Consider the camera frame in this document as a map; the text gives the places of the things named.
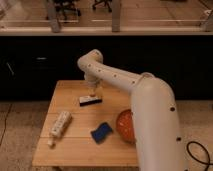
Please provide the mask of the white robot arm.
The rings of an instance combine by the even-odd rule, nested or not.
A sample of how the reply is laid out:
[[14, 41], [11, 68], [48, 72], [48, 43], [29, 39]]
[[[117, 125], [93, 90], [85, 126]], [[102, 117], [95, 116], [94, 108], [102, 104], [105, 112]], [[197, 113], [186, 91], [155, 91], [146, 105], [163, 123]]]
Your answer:
[[164, 80], [104, 65], [97, 49], [80, 57], [77, 65], [91, 87], [104, 80], [130, 94], [140, 171], [189, 171], [174, 93]]

